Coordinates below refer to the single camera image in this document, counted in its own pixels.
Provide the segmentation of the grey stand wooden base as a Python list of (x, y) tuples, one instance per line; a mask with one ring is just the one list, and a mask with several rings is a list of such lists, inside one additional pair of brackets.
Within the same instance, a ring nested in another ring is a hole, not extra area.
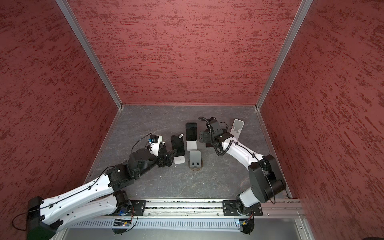
[(202, 154), (198, 150), (190, 151), (189, 168), (192, 171), (199, 171), (203, 167)]

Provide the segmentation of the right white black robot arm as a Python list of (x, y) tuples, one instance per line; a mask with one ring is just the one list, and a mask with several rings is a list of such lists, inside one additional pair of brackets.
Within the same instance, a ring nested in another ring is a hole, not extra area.
[(246, 215), (254, 205), (269, 200), (275, 204), (276, 195), (287, 188), (275, 157), (252, 151), (222, 128), (216, 118), (199, 117), (199, 120), (205, 122), (207, 127), (200, 133), (200, 141), (212, 147), (218, 156), (232, 156), (248, 170), (251, 186), (236, 196), (238, 213)]

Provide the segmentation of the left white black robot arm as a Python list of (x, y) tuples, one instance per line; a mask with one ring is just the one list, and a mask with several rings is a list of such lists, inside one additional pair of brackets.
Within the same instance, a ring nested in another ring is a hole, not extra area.
[(29, 201), (26, 217), (28, 240), (49, 240), (71, 225), (104, 215), (133, 219), (140, 210), (129, 200), (125, 188), (153, 167), (170, 167), (177, 151), (158, 156), (148, 149), (130, 154), (129, 160), (104, 170), (99, 177), (64, 194)]

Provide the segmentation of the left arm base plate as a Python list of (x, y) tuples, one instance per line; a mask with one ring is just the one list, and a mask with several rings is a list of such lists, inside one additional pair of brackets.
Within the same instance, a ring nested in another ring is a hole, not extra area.
[(143, 216), (146, 209), (146, 200), (131, 200), (131, 205), (128, 207), (128, 216)]

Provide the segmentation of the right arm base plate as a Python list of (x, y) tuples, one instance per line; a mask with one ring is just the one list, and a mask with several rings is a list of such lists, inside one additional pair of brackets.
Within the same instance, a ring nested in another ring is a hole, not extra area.
[(250, 207), (245, 207), (240, 200), (224, 200), (223, 202), (224, 216), (243, 216), (250, 217), (251, 215), (260, 217), (263, 216), (263, 210), (260, 203)]

